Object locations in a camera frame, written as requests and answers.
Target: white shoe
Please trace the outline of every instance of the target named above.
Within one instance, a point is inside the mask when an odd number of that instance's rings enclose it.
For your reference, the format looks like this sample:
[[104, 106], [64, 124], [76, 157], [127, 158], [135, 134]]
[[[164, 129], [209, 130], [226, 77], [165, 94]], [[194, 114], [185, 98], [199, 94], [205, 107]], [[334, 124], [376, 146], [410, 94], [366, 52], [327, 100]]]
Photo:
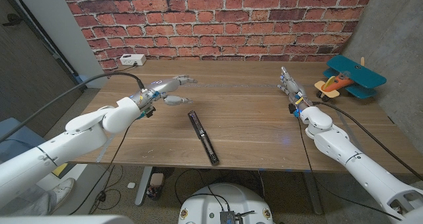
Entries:
[[52, 191], [56, 194], [56, 206], [52, 208], [52, 212], [54, 212], [66, 200], [72, 191], [74, 183], [74, 178], [68, 178], [52, 189]]

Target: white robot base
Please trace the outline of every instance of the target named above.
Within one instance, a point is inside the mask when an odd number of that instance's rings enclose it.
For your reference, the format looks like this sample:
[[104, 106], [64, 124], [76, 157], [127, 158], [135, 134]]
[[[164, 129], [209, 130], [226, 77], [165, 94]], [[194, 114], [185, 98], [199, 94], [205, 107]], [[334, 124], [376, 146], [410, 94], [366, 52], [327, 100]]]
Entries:
[[[225, 198], [229, 203], [230, 211], [235, 212], [235, 216], [239, 213], [250, 214], [242, 216], [242, 222], [224, 221], [224, 224], [231, 223], [254, 223], [254, 224], [273, 224], [272, 213], [269, 205], [255, 192], [238, 184], [219, 183], [210, 185], [210, 189], [215, 195]], [[221, 206], [216, 198], [210, 196], [208, 187], [204, 187], [188, 198], [182, 205], [178, 217], [179, 224], [208, 224], [221, 223]], [[225, 210], [228, 211], [228, 205], [225, 200], [217, 197]]]

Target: toy wheel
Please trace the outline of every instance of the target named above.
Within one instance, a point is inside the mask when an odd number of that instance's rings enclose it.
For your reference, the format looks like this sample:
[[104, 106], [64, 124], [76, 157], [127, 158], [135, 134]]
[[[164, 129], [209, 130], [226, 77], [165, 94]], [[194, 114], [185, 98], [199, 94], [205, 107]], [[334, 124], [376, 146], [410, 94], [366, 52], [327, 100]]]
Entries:
[[326, 95], [324, 95], [323, 97], [322, 97], [322, 101], [323, 102], [327, 102], [327, 101], [329, 101], [329, 97], [328, 96], [326, 96]]

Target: table leg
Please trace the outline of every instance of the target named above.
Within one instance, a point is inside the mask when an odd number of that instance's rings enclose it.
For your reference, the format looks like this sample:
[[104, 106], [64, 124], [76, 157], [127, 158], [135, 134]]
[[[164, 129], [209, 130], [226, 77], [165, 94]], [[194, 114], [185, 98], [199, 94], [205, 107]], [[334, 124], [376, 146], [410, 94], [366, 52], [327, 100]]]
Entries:
[[319, 191], [317, 190], [317, 184], [315, 181], [315, 177], [310, 172], [303, 173], [305, 185], [309, 191], [311, 205], [313, 207], [313, 211], [317, 215], [323, 214], [322, 203], [320, 201]]
[[141, 206], [144, 203], [145, 191], [149, 185], [152, 172], [153, 167], [144, 167], [144, 171], [138, 185], [137, 197], [135, 198], [135, 205], [137, 206]]

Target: black pen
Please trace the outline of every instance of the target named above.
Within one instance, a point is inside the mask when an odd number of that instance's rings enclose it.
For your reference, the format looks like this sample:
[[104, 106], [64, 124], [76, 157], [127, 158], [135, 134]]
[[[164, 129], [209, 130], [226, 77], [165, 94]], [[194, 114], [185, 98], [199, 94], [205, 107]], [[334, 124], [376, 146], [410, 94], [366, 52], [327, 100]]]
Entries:
[[204, 149], [206, 150], [207, 156], [210, 159], [211, 165], [217, 165], [219, 162], [219, 159], [217, 158], [216, 152], [214, 152], [209, 136], [207, 135], [205, 129], [201, 125], [200, 120], [197, 117], [197, 114], [195, 113], [195, 111], [191, 110], [188, 113], [188, 117], [190, 118], [190, 121], [192, 123], [192, 126], [194, 127], [194, 130], [196, 130], [198, 139], [200, 139], [201, 142], [203, 143]]

